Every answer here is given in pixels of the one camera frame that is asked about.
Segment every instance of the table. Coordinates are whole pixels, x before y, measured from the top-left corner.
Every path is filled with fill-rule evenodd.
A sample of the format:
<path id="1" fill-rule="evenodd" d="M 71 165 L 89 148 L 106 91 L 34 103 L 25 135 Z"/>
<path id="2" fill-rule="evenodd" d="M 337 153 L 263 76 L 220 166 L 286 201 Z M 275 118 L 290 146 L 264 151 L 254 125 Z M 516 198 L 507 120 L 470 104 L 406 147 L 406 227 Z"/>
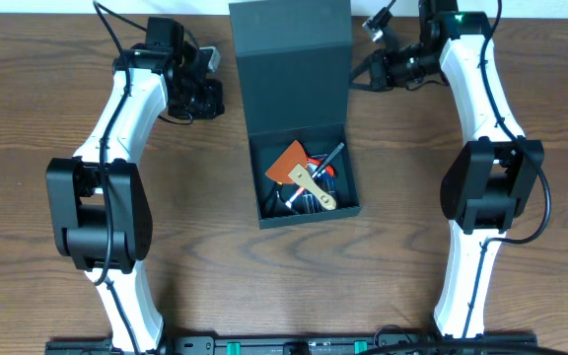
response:
<path id="1" fill-rule="evenodd" d="M 148 274 L 171 329 L 256 335 L 426 326 L 449 251 L 438 191 L 462 146 L 451 90 L 351 92 L 360 216 L 261 231 L 229 18 L 177 20 L 221 51 L 216 77 L 227 112 L 188 127 L 158 122 L 141 162 L 155 221 Z M 354 21 L 354 63 L 374 49 L 362 21 Z M 392 22 L 403 44 L 417 39 L 417 19 Z M 114 28 L 125 46 L 143 41 L 136 29 Z M 495 42 L 515 117 L 545 146 L 554 205 L 541 239 L 499 252 L 486 327 L 532 330 L 541 345 L 568 350 L 568 21 L 504 20 Z M 110 332 L 96 290 L 56 251 L 44 172 L 96 125 L 115 57 L 95 16 L 0 15 L 2 354 L 37 354 L 52 337 Z M 542 203 L 537 182 L 510 237 L 533 231 Z"/>

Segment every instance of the wood grain surface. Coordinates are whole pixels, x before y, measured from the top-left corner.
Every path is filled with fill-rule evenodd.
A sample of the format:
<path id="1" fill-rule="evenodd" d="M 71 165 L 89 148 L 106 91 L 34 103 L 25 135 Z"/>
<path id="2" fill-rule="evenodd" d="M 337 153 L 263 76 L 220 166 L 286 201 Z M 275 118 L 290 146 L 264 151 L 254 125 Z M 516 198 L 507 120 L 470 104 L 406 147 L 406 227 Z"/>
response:
<path id="1" fill-rule="evenodd" d="M 450 244 L 438 191 L 462 146 L 451 91 L 351 92 L 361 215 L 261 231 L 229 18 L 177 20 L 220 49 L 227 112 L 189 127 L 158 122 L 141 163 L 155 221 L 149 279 L 166 322 L 221 335 L 426 326 Z M 354 62 L 374 49 L 361 21 Z M 392 21 L 404 44 L 417 38 L 416 19 Z M 143 40 L 114 27 L 125 46 Z M 495 41 L 516 119 L 545 145 L 553 216 L 535 243 L 502 247 L 486 327 L 532 330 L 568 350 L 568 21 L 505 20 Z M 0 15 L 0 354 L 110 332 L 96 290 L 56 251 L 44 173 L 95 126 L 115 57 L 95 16 Z M 542 203 L 537 184 L 512 238 L 533 231 Z"/>

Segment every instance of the robotic hand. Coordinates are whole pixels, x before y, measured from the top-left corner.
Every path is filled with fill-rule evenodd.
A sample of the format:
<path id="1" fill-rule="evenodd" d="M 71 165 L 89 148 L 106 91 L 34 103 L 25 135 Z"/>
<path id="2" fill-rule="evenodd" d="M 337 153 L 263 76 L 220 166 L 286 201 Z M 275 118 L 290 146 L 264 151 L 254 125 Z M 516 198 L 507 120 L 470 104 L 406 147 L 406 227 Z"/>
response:
<path id="1" fill-rule="evenodd" d="M 113 90 L 91 136 L 73 158 L 52 159 L 47 168 L 54 236 L 58 251 L 97 286 L 112 327 L 112 348 L 159 351 L 166 346 L 164 322 L 144 266 L 153 220 L 137 167 L 166 108 L 169 116 L 190 123 L 224 112 L 222 84 L 206 79 L 220 55 L 215 47 L 184 41 L 187 30 L 173 19 L 151 17 L 144 29 L 94 5 L 119 57 L 113 61 Z M 122 50 L 101 8 L 145 31 L 145 42 Z M 83 202 L 98 193 L 105 206 Z"/>
<path id="2" fill-rule="evenodd" d="M 353 81 L 368 70 L 370 84 L 351 86 L 373 92 L 394 87 L 413 91 L 444 83 L 453 90 L 464 146 L 440 189 L 442 210 L 450 223 L 451 252 L 433 316 L 440 336 L 474 338 L 484 332 L 484 303 L 500 244 L 531 242 L 548 222 L 550 194 L 540 168 L 542 144 L 525 140 L 498 78 L 490 39 L 500 18 L 500 1 L 491 28 L 484 13 L 459 12 L 457 0 L 420 0 L 420 42 L 404 48 L 399 48 L 388 26 L 393 2 L 363 25 L 373 41 L 384 36 L 386 48 L 368 56 L 351 75 Z M 424 81 L 434 74 L 441 74 L 443 83 Z M 495 164 L 505 173 L 492 173 Z M 523 213 L 536 176 L 545 192 L 542 223 L 527 239 L 506 240 L 512 220 Z"/>

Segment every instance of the wooden tabletop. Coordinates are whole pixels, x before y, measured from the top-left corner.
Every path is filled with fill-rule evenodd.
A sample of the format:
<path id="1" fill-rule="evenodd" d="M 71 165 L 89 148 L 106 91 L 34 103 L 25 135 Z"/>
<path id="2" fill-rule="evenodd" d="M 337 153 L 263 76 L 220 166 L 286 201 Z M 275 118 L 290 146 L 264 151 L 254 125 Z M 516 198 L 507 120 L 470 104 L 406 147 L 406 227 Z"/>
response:
<path id="1" fill-rule="evenodd" d="M 166 322 L 221 335 L 426 326 L 450 245 L 440 182 L 462 147 L 451 90 L 351 92 L 360 216 L 261 231 L 229 18 L 177 20 L 221 51 L 227 111 L 188 127 L 158 122 L 141 162 L 155 221 L 148 274 Z M 361 21 L 355 63 L 374 49 Z M 403 44 L 417 39 L 416 19 L 392 22 Z M 125 46 L 143 41 L 114 27 Z M 538 241 L 500 250 L 486 328 L 532 330 L 541 345 L 568 350 L 568 21 L 504 20 L 495 42 L 515 117 L 545 146 L 553 214 Z M 115 57 L 95 16 L 0 15 L 1 354 L 39 354 L 55 336 L 109 334 L 96 290 L 56 251 L 44 174 L 96 125 Z M 510 237 L 531 233 L 542 207 L 537 182 Z"/>

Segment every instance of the toolbox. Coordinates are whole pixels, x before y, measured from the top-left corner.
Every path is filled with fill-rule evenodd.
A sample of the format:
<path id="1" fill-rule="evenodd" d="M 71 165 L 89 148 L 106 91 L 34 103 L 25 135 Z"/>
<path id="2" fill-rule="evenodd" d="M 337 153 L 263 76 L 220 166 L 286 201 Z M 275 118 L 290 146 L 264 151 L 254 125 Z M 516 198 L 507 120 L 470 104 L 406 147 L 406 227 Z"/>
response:
<path id="1" fill-rule="evenodd" d="M 260 229 L 356 216 L 359 196 L 345 134 L 352 22 L 348 0 L 268 0 L 230 4 Z M 307 155 L 345 148 L 330 163 L 337 207 L 292 214 L 267 202 L 265 172 L 293 141 Z M 297 185 L 283 185 L 290 196 Z M 304 210 L 305 199 L 293 206 Z"/>

